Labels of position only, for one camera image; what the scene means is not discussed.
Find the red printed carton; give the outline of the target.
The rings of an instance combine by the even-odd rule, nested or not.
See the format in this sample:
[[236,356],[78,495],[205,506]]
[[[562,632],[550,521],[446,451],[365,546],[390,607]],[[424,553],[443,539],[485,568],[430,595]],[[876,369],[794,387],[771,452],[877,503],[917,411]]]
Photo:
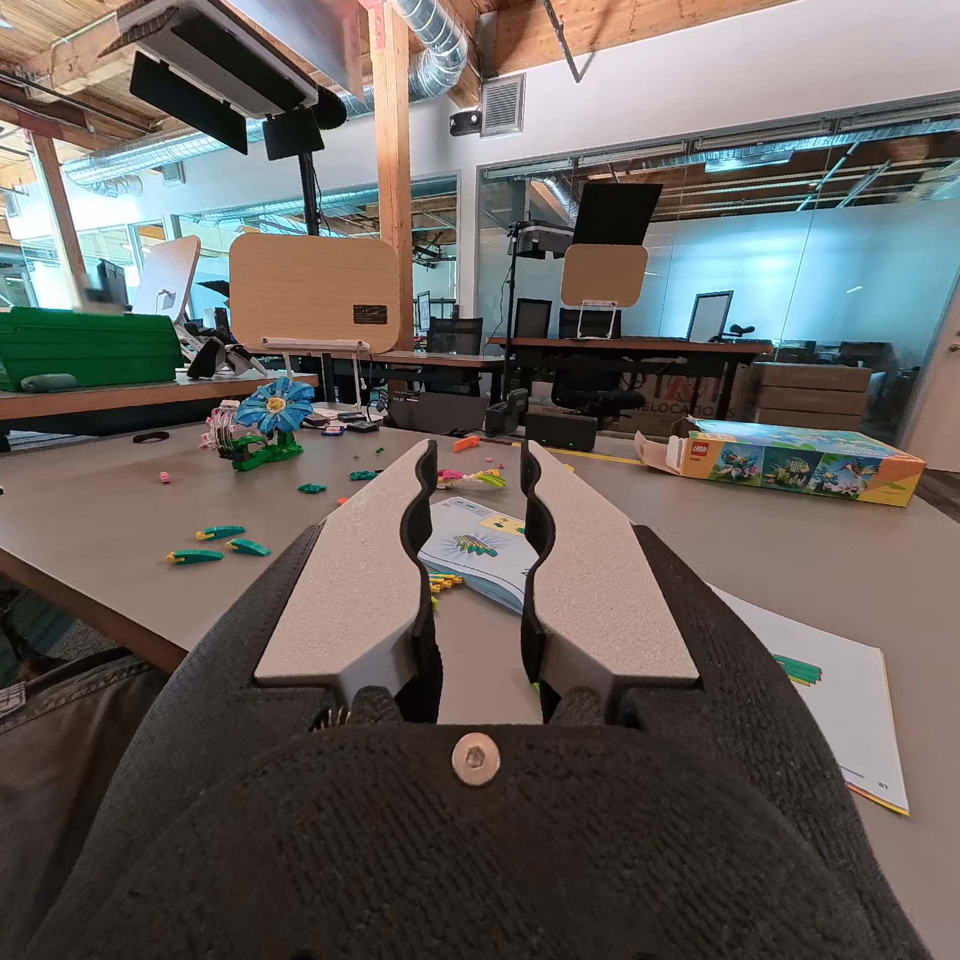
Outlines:
[[667,437],[672,426],[690,414],[694,418],[717,419],[723,381],[718,377],[700,380],[666,373],[623,374],[621,388],[638,394],[643,404],[622,412],[611,429],[647,437]]

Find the large wooden board stand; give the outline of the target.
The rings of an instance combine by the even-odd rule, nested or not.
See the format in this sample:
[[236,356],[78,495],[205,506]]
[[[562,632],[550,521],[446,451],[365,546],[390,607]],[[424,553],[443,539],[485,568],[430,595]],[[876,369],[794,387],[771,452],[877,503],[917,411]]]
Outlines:
[[361,341],[376,354],[401,337],[399,259],[376,239],[246,233],[231,245],[231,330],[264,341]]

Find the white board stand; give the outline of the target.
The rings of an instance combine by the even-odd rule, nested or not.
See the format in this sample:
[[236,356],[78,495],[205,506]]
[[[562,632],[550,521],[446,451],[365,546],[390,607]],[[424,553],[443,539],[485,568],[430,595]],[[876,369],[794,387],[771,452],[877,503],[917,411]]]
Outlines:
[[150,246],[132,312],[179,322],[185,315],[200,252],[201,239],[196,235]]

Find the brown office desk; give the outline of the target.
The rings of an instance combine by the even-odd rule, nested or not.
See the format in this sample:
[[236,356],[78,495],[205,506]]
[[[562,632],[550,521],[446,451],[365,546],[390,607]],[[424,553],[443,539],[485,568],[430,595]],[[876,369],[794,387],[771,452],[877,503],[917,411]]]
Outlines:
[[222,400],[242,401],[282,376],[255,371],[238,378],[66,390],[9,392],[1,396],[2,433],[31,431],[68,436],[106,437],[203,422]]
[[536,370],[570,371],[576,375],[604,373],[669,375],[701,383],[719,382],[714,420],[725,421],[740,366],[774,354],[764,341],[690,342],[686,340],[625,337],[619,340],[490,337],[486,345],[503,351],[502,379],[519,371],[522,383]]
[[331,350],[301,346],[274,349],[265,344],[253,345],[248,349],[252,354],[267,356],[316,358],[324,397],[330,392],[331,378],[352,376],[356,372],[366,383],[383,380],[407,384],[466,385],[473,396],[493,397],[496,402],[501,398],[503,360],[498,357],[399,350],[369,353],[342,347]]

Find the lego flower model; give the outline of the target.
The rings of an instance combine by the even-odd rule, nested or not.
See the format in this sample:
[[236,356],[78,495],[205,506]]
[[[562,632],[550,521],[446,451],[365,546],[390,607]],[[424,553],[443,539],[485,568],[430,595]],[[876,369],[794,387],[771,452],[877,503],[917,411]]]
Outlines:
[[214,450],[239,473],[294,459],[304,452],[295,434],[313,415],[313,400],[305,382],[270,380],[241,401],[222,400],[206,420],[199,447]]

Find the small black charger box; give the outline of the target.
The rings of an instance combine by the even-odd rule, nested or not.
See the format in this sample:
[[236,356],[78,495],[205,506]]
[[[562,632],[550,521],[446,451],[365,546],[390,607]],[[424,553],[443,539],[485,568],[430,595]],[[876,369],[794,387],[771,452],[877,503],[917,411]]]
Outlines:
[[486,437],[514,435],[522,425],[528,408],[529,391],[526,389],[511,390],[505,400],[490,404],[484,418]]

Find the wall air vent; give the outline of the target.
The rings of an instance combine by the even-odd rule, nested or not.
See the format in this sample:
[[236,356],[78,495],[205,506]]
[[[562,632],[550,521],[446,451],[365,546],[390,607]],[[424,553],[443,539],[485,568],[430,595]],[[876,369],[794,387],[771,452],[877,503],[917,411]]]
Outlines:
[[520,134],[523,130],[526,73],[514,73],[484,82],[481,102],[481,138]]

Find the black white device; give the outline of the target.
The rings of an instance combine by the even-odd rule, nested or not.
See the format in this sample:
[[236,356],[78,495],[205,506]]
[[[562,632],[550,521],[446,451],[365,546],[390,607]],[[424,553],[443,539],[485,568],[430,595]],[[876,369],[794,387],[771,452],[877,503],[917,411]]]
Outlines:
[[186,378],[210,379],[222,369],[226,369],[234,377],[253,370],[263,378],[270,378],[269,371],[245,346],[236,342],[225,342],[218,337],[203,339],[202,346],[186,368]]

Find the stacked cardboard boxes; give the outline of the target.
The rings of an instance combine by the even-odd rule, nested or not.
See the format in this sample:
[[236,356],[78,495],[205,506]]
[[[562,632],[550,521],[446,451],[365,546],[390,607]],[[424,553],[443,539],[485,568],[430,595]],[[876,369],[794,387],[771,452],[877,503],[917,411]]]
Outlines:
[[860,431],[873,371],[862,366],[757,363],[751,367],[749,423]]

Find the black flag panel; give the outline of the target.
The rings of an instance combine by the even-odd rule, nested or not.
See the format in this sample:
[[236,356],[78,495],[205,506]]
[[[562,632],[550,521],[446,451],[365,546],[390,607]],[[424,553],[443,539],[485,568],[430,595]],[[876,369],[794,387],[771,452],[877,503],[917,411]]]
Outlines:
[[660,183],[587,182],[572,244],[643,246],[663,189]]

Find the wooden post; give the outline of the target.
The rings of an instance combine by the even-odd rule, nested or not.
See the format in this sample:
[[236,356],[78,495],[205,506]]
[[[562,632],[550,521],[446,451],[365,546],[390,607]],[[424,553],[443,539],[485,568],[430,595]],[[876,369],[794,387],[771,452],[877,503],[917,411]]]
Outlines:
[[409,28],[392,2],[368,2],[374,92],[381,239],[399,266],[400,332],[397,348],[415,346],[413,223],[409,101]]

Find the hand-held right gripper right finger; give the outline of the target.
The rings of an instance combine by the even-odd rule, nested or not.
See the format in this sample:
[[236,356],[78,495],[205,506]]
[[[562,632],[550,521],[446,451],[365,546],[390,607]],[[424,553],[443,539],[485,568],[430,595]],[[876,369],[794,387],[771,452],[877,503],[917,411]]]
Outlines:
[[613,718],[633,689],[693,690],[700,673],[630,518],[535,442],[523,441],[526,574],[521,658],[541,714],[584,689]]

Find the group of small dark cards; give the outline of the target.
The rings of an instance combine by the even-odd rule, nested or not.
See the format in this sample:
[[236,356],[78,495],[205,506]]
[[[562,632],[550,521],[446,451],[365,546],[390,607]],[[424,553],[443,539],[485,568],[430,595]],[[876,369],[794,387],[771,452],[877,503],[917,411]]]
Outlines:
[[368,434],[377,432],[384,421],[384,414],[366,409],[336,409],[315,404],[307,414],[302,428],[314,431],[327,438],[342,437],[346,433]]

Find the stack of green crates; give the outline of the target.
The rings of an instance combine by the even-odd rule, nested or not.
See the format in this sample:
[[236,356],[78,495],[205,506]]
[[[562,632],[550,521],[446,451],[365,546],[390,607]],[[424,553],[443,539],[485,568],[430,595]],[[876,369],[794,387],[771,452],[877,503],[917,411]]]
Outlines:
[[14,306],[1,311],[1,389],[68,375],[93,388],[176,379],[182,347],[164,315],[96,314]]

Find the colourful lego box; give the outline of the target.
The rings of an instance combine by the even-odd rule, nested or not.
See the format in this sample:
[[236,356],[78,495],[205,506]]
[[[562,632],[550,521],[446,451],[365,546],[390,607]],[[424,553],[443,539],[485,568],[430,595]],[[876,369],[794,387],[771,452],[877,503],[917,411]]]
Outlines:
[[641,432],[640,462],[688,479],[905,508],[927,464],[857,431],[686,417],[665,441]]

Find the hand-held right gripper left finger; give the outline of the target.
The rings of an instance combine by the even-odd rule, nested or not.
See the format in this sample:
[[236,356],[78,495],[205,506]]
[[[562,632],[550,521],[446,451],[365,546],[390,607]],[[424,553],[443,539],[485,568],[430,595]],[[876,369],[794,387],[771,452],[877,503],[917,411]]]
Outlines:
[[426,568],[437,442],[416,443],[321,524],[253,678],[325,687],[351,706],[386,690],[402,717],[434,724],[442,693]]

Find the closed lego instruction booklet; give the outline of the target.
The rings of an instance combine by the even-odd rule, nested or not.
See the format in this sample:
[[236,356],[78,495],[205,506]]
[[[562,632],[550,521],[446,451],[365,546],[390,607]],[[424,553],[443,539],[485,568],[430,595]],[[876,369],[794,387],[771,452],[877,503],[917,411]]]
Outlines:
[[882,651],[713,591],[779,663],[816,720],[847,787],[910,815]]

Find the black light stand pole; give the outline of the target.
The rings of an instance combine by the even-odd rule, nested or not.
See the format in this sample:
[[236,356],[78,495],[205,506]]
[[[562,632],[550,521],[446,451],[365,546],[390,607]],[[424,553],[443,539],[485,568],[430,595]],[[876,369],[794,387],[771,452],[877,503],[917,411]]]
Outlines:
[[313,153],[306,151],[297,156],[303,200],[303,218],[306,234],[320,235],[320,199]]

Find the small wooden board stand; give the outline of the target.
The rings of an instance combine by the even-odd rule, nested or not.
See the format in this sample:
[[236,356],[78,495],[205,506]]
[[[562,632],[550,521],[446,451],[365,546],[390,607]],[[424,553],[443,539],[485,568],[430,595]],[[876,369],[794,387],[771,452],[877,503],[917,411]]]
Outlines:
[[[572,244],[563,259],[559,298],[576,311],[577,340],[614,339],[618,314],[642,293],[649,251],[645,246]],[[606,315],[606,330],[585,329],[584,314]]]

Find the silver ventilation duct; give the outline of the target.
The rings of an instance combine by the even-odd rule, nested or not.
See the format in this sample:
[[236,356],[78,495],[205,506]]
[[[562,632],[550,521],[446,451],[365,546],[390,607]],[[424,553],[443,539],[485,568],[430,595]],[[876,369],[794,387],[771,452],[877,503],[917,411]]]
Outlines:
[[[418,104],[447,96],[469,66],[470,43],[462,19],[440,1],[399,1],[394,6],[423,46],[410,60],[409,102]],[[61,171],[82,189],[116,197],[129,192],[128,187],[117,185],[127,177],[226,148],[199,131],[161,131],[126,146],[70,160]]]

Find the overhead studio light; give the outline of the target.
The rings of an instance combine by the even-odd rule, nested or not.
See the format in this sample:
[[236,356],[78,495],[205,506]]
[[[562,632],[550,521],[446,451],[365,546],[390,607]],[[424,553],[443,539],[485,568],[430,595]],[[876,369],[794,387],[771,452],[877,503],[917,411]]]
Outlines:
[[226,2],[127,2],[104,60],[133,52],[129,93],[214,141],[246,155],[261,123],[269,160],[325,148],[343,126],[344,101],[268,41]]

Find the black case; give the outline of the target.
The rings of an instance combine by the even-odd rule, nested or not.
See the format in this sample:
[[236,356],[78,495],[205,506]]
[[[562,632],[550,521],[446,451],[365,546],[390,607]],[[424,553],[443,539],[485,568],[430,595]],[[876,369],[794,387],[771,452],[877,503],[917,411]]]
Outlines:
[[427,434],[467,434],[482,430],[488,400],[485,397],[424,391],[416,399],[392,398],[388,404],[395,428]]

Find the person's leg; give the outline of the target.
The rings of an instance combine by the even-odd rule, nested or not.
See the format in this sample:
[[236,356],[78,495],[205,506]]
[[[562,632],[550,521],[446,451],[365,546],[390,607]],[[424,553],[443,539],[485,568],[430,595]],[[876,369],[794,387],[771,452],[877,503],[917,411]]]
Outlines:
[[168,679],[115,649],[2,690],[2,958],[18,958],[54,905]]

